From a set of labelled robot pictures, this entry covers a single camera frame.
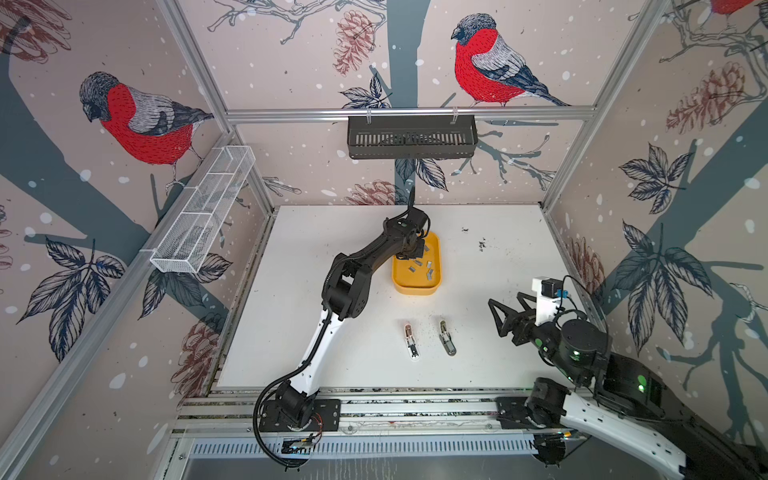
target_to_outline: yellow tray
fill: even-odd
[[[432,232],[424,239],[424,257],[417,258],[422,265],[414,260],[397,260],[392,258],[392,282],[395,289],[403,295],[432,295],[442,283],[442,268],[440,266],[440,239]],[[432,279],[427,280],[427,272],[432,272]]]

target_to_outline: bird illustration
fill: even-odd
[[[172,166],[174,179],[165,186],[166,193],[174,185],[183,186],[176,180],[176,162],[187,150],[197,155],[192,148],[194,132],[214,117],[165,95],[145,94],[103,71],[83,81],[80,102],[88,121],[98,118],[134,158],[146,164]]]
[[[456,43],[456,81],[475,99],[506,105],[512,98],[539,97],[568,105],[549,94],[522,55],[512,50],[485,13],[467,15],[451,35]]]

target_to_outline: white work surface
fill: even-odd
[[[264,387],[293,371],[317,326],[320,290],[333,258],[360,250],[405,207],[281,207],[235,332],[218,388]],[[499,338],[488,299],[521,310],[534,276],[566,274],[541,211],[529,205],[418,205],[440,238],[442,285],[405,296],[392,284],[392,261],[372,278],[368,305],[344,321],[326,354],[321,387],[529,388],[537,376],[568,385],[532,344]],[[581,307],[578,296],[571,293]],[[448,324],[457,353],[440,343]],[[410,359],[411,323],[420,358]]]

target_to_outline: pine cone illustration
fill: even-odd
[[[605,282],[605,270],[600,257],[587,247],[587,239],[582,237],[581,242],[570,238],[567,244],[568,254],[576,265],[576,270],[581,277],[581,282],[587,287],[587,291],[600,299],[603,296],[603,284]]]
[[[333,51],[336,63],[333,67],[345,77],[350,69],[356,71],[360,68],[373,51],[373,24],[362,12],[350,10],[344,13],[336,35],[337,48]]]
[[[350,192],[351,197],[344,197],[350,205],[395,205],[397,193],[395,185],[384,180],[374,180],[372,184],[359,185]]]
[[[45,63],[59,48],[70,50],[71,38],[62,20],[72,17],[52,0],[0,0],[0,42],[5,42],[19,19],[30,25],[23,28],[11,46],[11,55],[24,61]]]
[[[705,124],[718,123],[727,110],[743,97],[744,82],[744,69],[735,61],[710,71],[690,96],[684,96],[677,102],[677,110],[670,110],[667,130],[676,128],[678,133],[684,134],[694,127],[702,130]]]

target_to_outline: white wire basket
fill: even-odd
[[[221,149],[152,253],[150,261],[159,271],[196,273],[200,269],[254,161],[250,147]]]

